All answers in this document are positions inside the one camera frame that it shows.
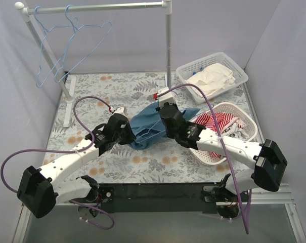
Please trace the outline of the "blue tank top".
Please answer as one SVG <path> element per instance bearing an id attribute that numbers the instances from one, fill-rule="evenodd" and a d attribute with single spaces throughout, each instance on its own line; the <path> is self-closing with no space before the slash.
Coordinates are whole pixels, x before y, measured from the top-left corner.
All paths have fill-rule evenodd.
<path id="1" fill-rule="evenodd" d="M 175 139 L 186 121 L 199 111 L 199 108 L 179 110 L 176 105 L 168 104 L 160 108 L 157 102 L 152 103 L 130 120 L 136 138 L 129 146 L 135 150 L 145 150 L 163 137 Z"/>

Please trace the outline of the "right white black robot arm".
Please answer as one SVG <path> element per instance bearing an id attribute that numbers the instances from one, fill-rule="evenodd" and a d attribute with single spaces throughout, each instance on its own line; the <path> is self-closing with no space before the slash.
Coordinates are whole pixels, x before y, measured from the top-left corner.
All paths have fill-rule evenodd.
<path id="1" fill-rule="evenodd" d="M 185 120 L 176 104 L 158 104 L 156 110 L 167 137 L 175 139 L 182 147 L 214 152 L 248 167 L 223 179 L 220 188 L 223 200 L 231 201 L 237 197 L 238 191 L 258 187 L 270 192 L 279 190 L 287 159 L 275 141 L 267 139 L 264 143 L 257 143 L 228 136 L 220 138 L 213 130 Z"/>

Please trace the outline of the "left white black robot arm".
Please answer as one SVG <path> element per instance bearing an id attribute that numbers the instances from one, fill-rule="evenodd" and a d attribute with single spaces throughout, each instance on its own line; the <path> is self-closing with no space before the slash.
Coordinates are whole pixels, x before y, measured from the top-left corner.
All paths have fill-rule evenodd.
<path id="1" fill-rule="evenodd" d="M 119 109 L 102 128 L 95 127 L 69 154 L 38 169 L 28 167 L 23 172 L 17 198 L 36 218 L 47 215 L 56 204 L 72 199 L 80 199 L 83 203 L 95 202 L 99 196 L 99 184 L 95 179 L 80 176 L 66 185 L 63 181 L 115 144 L 128 145 L 134 140 L 129 120 Z"/>

